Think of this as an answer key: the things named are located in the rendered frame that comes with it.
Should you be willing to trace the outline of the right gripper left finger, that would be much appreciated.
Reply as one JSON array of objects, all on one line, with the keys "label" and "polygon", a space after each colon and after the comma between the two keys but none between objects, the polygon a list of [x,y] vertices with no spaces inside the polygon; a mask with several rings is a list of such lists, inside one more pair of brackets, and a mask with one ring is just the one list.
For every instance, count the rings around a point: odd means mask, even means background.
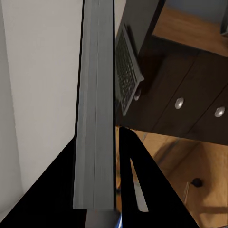
[{"label": "right gripper left finger", "polygon": [[87,209],[70,209],[74,138],[54,159],[0,228],[85,228]]}]

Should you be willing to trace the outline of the notebook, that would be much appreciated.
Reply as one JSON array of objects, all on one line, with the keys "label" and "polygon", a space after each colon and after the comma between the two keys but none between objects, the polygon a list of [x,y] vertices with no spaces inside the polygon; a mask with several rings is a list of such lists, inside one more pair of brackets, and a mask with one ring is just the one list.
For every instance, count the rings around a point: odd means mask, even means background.
[{"label": "notebook", "polygon": [[83,0],[70,209],[116,202],[115,0]]}]

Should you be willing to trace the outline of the keyboard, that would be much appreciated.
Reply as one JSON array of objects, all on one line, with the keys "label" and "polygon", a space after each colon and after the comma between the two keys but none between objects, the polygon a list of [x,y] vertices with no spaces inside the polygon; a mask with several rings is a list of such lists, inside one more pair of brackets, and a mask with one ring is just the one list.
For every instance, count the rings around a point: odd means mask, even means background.
[{"label": "keyboard", "polygon": [[125,24],[115,50],[115,66],[122,112],[125,116],[139,82],[144,80]]}]

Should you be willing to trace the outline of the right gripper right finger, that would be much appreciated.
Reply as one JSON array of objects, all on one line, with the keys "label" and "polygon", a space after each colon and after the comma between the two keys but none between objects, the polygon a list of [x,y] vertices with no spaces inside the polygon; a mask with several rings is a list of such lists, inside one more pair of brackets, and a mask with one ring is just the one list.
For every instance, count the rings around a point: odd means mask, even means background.
[{"label": "right gripper right finger", "polygon": [[[119,156],[122,228],[199,228],[135,131],[122,126]],[[130,159],[149,212],[137,207]]]}]

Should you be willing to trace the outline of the swivel chair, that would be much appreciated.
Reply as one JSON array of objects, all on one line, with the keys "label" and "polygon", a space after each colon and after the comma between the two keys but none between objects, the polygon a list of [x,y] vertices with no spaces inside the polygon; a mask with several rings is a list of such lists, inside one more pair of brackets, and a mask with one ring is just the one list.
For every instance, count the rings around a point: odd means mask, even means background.
[{"label": "swivel chair", "polygon": [[[196,188],[202,186],[200,178],[194,178],[192,182],[187,181],[182,203],[187,207],[188,193],[190,185],[194,185]],[[137,207],[141,212],[149,212],[148,207],[143,195],[143,190],[139,182],[134,183]],[[116,189],[117,196],[121,196],[122,192]],[[87,209],[85,228],[115,228],[118,218],[120,217],[120,211],[117,209],[113,210],[93,210]],[[218,228],[228,228],[228,225],[218,227]]]}]

